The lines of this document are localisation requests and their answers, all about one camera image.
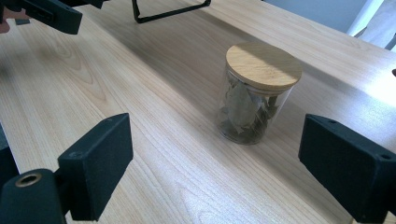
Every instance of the jar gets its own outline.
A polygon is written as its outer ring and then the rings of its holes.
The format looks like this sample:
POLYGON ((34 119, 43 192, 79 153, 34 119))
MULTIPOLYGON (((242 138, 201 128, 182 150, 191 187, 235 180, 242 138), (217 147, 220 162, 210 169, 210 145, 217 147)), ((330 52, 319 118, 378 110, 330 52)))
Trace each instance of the jar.
POLYGON ((226 54, 217 126, 238 144, 260 142, 302 75, 300 62, 282 49, 249 42, 226 54))

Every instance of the wooden lid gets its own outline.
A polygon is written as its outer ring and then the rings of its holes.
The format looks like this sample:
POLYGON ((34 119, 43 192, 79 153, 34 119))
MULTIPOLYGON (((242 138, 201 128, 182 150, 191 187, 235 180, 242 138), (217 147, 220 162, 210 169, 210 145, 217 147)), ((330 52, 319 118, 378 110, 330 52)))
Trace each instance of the wooden lid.
POLYGON ((300 62, 274 46, 250 42, 232 46, 226 55, 229 69, 248 85, 266 91, 286 91, 302 75, 300 62))

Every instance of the wooden table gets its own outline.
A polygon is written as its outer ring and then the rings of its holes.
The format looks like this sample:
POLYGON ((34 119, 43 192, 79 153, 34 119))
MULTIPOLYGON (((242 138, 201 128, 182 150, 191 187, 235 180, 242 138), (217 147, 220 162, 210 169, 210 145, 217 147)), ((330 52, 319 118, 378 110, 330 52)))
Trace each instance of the wooden table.
MULTIPOLYGON (((196 3, 139 6, 145 16, 196 3)), ((306 113, 396 152, 390 51, 258 0, 216 0, 145 24, 129 0, 79 10, 78 35, 37 21, 0 35, 0 120, 21 172, 54 171, 97 122, 130 113, 134 160, 99 223, 348 223, 298 160, 306 113), (214 125, 225 52, 246 41, 304 65, 270 132, 249 147, 214 125)))

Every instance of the black clamp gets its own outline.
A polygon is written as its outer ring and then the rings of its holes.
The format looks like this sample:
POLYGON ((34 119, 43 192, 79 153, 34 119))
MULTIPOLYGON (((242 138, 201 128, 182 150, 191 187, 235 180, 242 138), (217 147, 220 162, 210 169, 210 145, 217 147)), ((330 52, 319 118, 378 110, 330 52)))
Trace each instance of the black clamp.
POLYGON ((358 222, 396 214, 396 155, 389 150, 335 120, 306 115, 299 158, 358 222))
POLYGON ((104 119, 67 149, 53 173, 37 169, 3 186, 1 224, 98 220, 133 158, 128 114, 104 119))

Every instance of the wood grain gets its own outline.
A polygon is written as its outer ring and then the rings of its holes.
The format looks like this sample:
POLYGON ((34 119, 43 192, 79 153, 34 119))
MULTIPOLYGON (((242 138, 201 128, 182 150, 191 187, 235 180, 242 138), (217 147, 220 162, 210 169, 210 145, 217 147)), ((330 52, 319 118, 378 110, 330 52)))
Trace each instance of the wood grain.
POLYGON ((282 49, 259 42, 234 45, 226 53, 227 69, 259 90, 286 91, 301 78, 300 62, 282 49))
MULTIPOLYGON (((189 2, 139 4, 154 14, 189 2)), ((22 172, 54 171, 98 121, 130 113, 134 160, 99 223, 348 223, 298 160, 305 113, 396 151, 391 52, 253 0, 145 24, 127 0, 79 10, 78 35, 33 21, 0 36, 0 120, 22 172), (304 71, 250 147, 214 124, 226 51, 247 41, 290 52, 304 71)))

